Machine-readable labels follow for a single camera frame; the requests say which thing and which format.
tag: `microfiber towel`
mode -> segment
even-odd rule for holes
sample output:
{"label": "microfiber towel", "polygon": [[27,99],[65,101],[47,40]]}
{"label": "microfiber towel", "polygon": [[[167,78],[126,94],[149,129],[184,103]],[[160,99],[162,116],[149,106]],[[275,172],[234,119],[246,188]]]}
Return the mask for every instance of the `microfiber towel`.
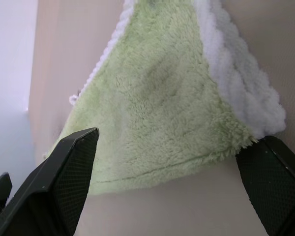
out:
{"label": "microfiber towel", "polygon": [[57,142],[98,127],[90,194],[198,172],[285,128],[285,112],[218,0],[126,0]]}

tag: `beige wall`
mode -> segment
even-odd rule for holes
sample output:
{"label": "beige wall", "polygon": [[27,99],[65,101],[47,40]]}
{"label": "beige wall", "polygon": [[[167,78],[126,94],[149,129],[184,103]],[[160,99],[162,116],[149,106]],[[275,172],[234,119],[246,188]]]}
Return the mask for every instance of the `beige wall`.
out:
{"label": "beige wall", "polygon": [[29,99],[36,163],[51,147],[99,61],[122,10],[122,0],[40,0]]}
{"label": "beige wall", "polygon": [[[295,0],[223,0],[287,110],[295,152]],[[42,161],[115,29],[122,0],[40,0],[29,113]],[[152,189],[89,197],[77,235],[265,236],[234,160]]]}

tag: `white wall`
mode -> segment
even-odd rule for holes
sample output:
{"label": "white wall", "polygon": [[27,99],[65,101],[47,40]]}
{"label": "white wall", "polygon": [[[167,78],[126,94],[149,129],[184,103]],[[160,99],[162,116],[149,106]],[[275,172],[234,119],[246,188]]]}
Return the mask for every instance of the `white wall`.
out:
{"label": "white wall", "polygon": [[0,0],[0,174],[12,193],[35,168],[27,114],[37,0]]}

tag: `green towel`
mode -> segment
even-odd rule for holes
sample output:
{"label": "green towel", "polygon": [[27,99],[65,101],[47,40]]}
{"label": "green towel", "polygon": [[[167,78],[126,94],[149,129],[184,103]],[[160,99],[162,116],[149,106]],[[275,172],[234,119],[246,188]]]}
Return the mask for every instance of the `green towel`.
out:
{"label": "green towel", "polygon": [[[196,173],[284,129],[277,93],[247,49],[236,62],[240,55],[227,47],[214,4],[125,1],[104,55],[81,94],[71,97],[76,103],[57,140],[99,128],[90,194]],[[236,64],[243,59],[261,76]]]}

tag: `white fluffy fabric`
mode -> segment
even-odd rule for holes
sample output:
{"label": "white fluffy fabric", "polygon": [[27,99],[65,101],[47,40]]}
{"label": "white fluffy fabric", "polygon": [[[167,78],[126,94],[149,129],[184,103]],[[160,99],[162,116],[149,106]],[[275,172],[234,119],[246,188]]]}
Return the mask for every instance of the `white fluffy fabric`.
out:
{"label": "white fluffy fabric", "polygon": [[278,93],[259,69],[220,0],[194,0],[211,78],[237,118],[259,139],[285,129]]}

